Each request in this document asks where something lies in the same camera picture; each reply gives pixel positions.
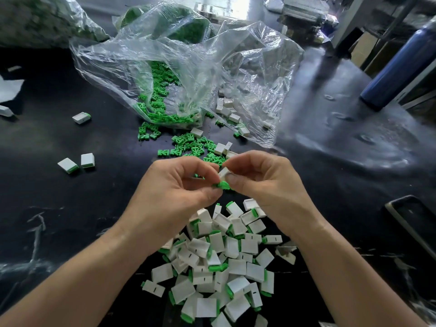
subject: person's right hand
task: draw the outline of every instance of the person's right hand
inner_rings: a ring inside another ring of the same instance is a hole
[[[300,232],[324,224],[324,217],[285,157],[252,150],[226,160],[222,166],[233,173],[226,176],[230,187],[254,198],[279,229],[294,241]]]

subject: black tabletop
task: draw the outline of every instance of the black tabletop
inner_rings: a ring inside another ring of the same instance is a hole
[[[113,225],[157,150],[170,148],[174,135],[166,130],[157,141],[138,142],[142,120],[81,78],[67,50],[2,53],[0,68],[23,66],[2,76],[25,82],[17,98],[4,103],[17,116],[0,119],[1,312]],[[326,219],[404,300],[431,300],[435,262],[381,208],[407,194],[433,207],[435,133],[398,105],[378,113],[366,107],[358,96],[369,81],[351,61],[306,48],[284,102],[276,151],[291,160]],[[79,126],[71,117],[82,111],[92,120]],[[203,130],[215,142],[233,142],[237,153],[259,149],[214,120],[206,118]],[[57,165],[66,157],[78,163],[85,153],[95,155],[95,170],[68,175]],[[219,202],[243,199],[226,192]],[[277,231],[267,226],[270,234]],[[280,258],[269,266],[276,273],[276,294],[263,298],[261,314],[271,326],[283,319],[298,326],[332,322],[296,255],[294,266]],[[395,257],[414,267],[407,272],[409,282]],[[155,254],[141,265],[102,326],[182,324],[180,308],[170,305],[166,293],[159,299],[140,288],[150,269],[162,263]],[[242,322],[249,326],[254,319],[252,312]]]

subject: blue cylinder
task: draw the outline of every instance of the blue cylinder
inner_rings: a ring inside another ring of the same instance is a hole
[[[381,110],[436,58],[436,16],[415,32],[384,69],[360,94]]]

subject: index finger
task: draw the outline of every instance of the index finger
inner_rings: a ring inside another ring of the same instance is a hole
[[[174,158],[172,161],[175,163],[175,170],[182,179],[198,174],[198,176],[203,176],[211,183],[220,182],[215,168],[198,157],[183,156]]]
[[[226,167],[236,174],[252,171],[265,174],[273,164],[275,156],[260,150],[251,150],[227,159],[222,167]]]

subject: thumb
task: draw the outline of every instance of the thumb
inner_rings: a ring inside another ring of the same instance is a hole
[[[189,202],[193,213],[201,208],[215,203],[222,195],[222,189],[215,187],[202,187],[195,191],[189,191]]]
[[[256,199],[259,192],[259,183],[257,181],[233,173],[228,173],[225,179],[233,190],[249,198]]]

